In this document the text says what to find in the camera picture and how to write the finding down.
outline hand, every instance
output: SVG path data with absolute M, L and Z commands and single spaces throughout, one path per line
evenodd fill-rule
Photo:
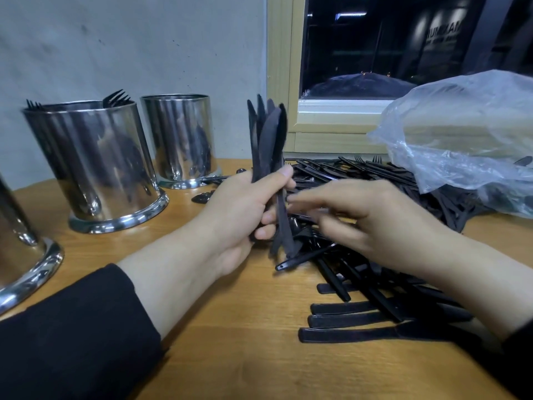
M 220 274 L 232 272 L 250 254 L 250 234 L 268 240 L 276 232 L 274 224 L 257 228 L 267 203 L 281 188 L 294 188 L 293 168 L 286 165 L 276 173 L 252 183 L 250 171 L 225 180 L 194 222 L 207 225 L 214 254 L 210 263 Z
M 332 181 L 288 201 L 293 212 L 330 208 L 330 214 L 310 212 L 324 235 L 385 267 L 421 277 L 432 264 L 447 263 L 462 238 L 388 181 Z M 357 228 L 336 213 L 356 219 Z

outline left hand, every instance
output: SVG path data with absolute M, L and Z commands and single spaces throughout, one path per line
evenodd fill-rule
M 268 240 L 276 232 L 267 224 L 263 213 L 272 196 L 281 188 L 292 189 L 293 168 L 286 165 L 265 178 L 252 183 L 252 173 L 245 171 L 225 180 L 194 221 L 204 225 L 207 243 L 213 251 L 211 264 L 219 275 L 234 271 L 246 259 L 253 243 L 249 235 Z M 262 222 L 266 226 L 257 226 Z

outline right hand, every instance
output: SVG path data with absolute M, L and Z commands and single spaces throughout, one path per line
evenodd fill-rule
M 420 277 L 448 265 L 469 241 L 388 181 L 332 181 L 291 195 L 288 202 L 293 213 L 310 211 L 322 234 L 334 242 L 384 267 Z M 330 214 L 313 211 L 317 208 L 329 208 Z M 342 222 L 336 213 L 355 219 L 357 227 Z

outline forearm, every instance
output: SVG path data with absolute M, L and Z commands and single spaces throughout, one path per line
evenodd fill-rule
M 117 264 L 133 282 L 161 338 L 218 277 L 208 233 L 193 220 Z
M 502 341 L 533 318 L 533 269 L 457 235 L 424 277 L 469 309 Z

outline wooden table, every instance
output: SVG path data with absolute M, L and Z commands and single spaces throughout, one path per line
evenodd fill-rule
M 224 174 L 250 161 L 221 160 Z M 43 236 L 66 256 L 57 274 L 4 317 L 22 311 L 107 263 L 182 226 L 202 210 L 191 197 L 210 187 L 167 191 L 170 204 L 154 219 L 109 235 L 83 235 L 67 226 L 69 207 L 55 180 L 15 192 Z M 533 266 L 533 222 L 506 215 L 477 217 L 465 234 Z M 312 267 L 274 275 L 264 248 L 245 266 L 218 281 L 169 338 L 172 347 L 138 399 L 502 399 L 512 398 L 480 366 L 451 343 L 374 341 L 302 344 L 313 302 L 337 302 L 316 291 Z M 364 300 L 359 293 L 354 300 Z

